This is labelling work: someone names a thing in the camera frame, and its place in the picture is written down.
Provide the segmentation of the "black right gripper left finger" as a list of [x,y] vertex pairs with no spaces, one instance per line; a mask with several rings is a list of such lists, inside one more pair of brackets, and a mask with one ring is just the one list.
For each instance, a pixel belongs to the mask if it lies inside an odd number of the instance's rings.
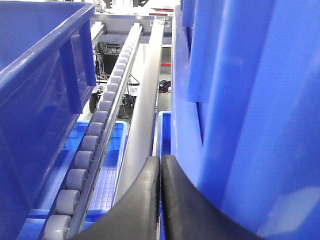
[[73,240],[156,240],[160,203],[160,158],[149,156],[123,197]]

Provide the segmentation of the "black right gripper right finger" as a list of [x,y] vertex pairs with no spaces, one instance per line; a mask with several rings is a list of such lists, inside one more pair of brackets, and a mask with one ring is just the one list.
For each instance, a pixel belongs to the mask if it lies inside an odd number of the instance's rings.
[[192,184],[174,155],[161,159],[161,198],[168,240],[258,240],[212,205]]

